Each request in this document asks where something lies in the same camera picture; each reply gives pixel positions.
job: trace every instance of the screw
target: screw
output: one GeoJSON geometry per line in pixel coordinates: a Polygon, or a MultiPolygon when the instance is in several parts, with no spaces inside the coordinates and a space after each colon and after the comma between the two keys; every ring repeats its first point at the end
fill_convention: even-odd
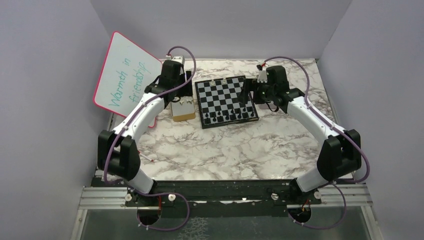
{"type": "Polygon", "coordinates": [[[316,199],[321,199],[321,193],[320,193],[319,191],[314,192],[314,193],[313,193],[313,196],[314,196],[316,199]]]}
{"type": "Polygon", "coordinates": [[[175,194],[169,194],[168,195],[168,200],[170,201],[170,202],[173,202],[173,201],[175,201],[175,194]]]}
{"type": "Polygon", "coordinates": [[[126,202],[129,202],[129,201],[131,201],[133,199],[133,197],[131,196],[131,194],[127,194],[127,195],[125,195],[125,201],[126,202]]]}
{"type": "Polygon", "coordinates": [[[272,200],[278,200],[278,194],[276,193],[271,194],[271,198],[272,200]]]}

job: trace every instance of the chessboard square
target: chessboard square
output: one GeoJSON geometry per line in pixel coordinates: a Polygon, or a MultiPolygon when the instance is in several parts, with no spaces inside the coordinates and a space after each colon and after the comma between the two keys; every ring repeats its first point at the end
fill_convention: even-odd
{"type": "Polygon", "coordinates": [[[200,107],[201,107],[202,109],[209,107],[209,106],[208,106],[208,102],[207,102],[207,101],[202,102],[202,103],[200,104],[200,107]]]}
{"type": "Polygon", "coordinates": [[[232,98],[232,99],[236,99],[237,98],[237,93],[236,92],[232,92],[232,93],[230,93],[229,94],[229,96],[232,98]]]}
{"type": "Polygon", "coordinates": [[[235,109],[239,109],[240,108],[240,103],[233,103],[232,104],[232,106],[235,108],[235,109]]]}

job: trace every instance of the chess board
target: chess board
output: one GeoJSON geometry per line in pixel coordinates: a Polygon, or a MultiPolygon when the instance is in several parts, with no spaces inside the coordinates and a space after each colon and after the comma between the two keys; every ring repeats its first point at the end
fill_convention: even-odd
{"type": "Polygon", "coordinates": [[[250,93],[247,104],[237,100],[244,80],[233,76],[195,82],[202,129],[259,120],[250,93]]]}

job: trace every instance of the whiteboard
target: whiteboard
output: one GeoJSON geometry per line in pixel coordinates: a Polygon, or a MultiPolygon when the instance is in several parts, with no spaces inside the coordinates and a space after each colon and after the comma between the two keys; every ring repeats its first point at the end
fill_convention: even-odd
{"type": "Polygon", "coordinates": [[[128,116],[144,90],[161,74],[159,59],[114,32],[98,78],[93,102],[108,111],[128,116]]]}

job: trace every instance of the circular hole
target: circular hole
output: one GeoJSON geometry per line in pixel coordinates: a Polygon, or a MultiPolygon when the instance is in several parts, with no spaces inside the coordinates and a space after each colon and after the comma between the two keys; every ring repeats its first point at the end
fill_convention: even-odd
{"type": "Polygon", "coordinates": [[[156,223],[159,220],[159,215],[156,214],[149,214],[149,211],[139,211],[138,214],[138,218],[140,219],[140,222],[144,225],[152,225],[154,223],[156,223]]]}
{"type": "Polygon", "coordinates": [[[311,219],[312,211],[311,208],[305,207],[304,211],[302,211],[302,208],[289,208],[287,209],[288,214],[291,215],[291,217],[298,221],[299,223],[306,223],[311,219]]]}

